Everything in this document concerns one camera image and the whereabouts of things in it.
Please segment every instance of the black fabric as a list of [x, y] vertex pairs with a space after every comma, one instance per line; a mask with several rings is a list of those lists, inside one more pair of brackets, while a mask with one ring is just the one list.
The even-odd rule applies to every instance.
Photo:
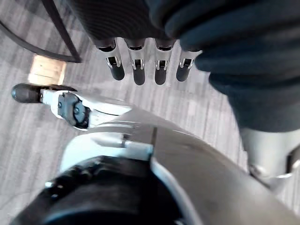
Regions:
[[143, 0], [66, 0], [93, 40], [107, 38], [169, 39], [155, 28]]
[[[156, 224], [158, 221], [167, 225], [182, 218], [169, 191], [150, 172], [148, 162], [99, 156], [72, 168], [52, 180], [61, 184], [66, 193], [62, 190], [53, 198], [52, 194], [57, 192], [43, 190], [11, 225]], [[82, 179], [80, 171], [89, 171], [93, 176]], [[70, 183], [61, 183], [62, 178]]]
[[226, 94], [241, 127], [300, 128], [299, 0], [147, 0], [151, 19]]

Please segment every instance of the gray carpet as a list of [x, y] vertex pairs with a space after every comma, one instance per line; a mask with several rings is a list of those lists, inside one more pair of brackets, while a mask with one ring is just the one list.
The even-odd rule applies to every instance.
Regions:
[[[64, 4], [56, 1], [83, 63], [68, 64], [64, 83], [95, 96], [119, 98], [170, 120], [226, 154], [246, 168], [238, 130], [226, 97], [208, 84], [208, 74], [191, 69], [186, 82], [175, 78], [180, 53], [175, 44], [167, 81], [154, 82], [153, 42], [147, 40], [146, 83], [133, 82], [129, 54], [119, 39], [126, 77], [114, 80], [104, 57], [91, 44]], [[2, 0], [0, 19], [32, 44], [57, 53], [68, 53], [38, 0]], [[44, 105], [14, 102], [10, 89], [25, 82], [33, 54], [0, 33], [0, 223], [6, 225], [42, 188], [58, 169], [66, 144], [80, 131], [58, 120]], [[300, 174], [279, 195], [300, 215]]]

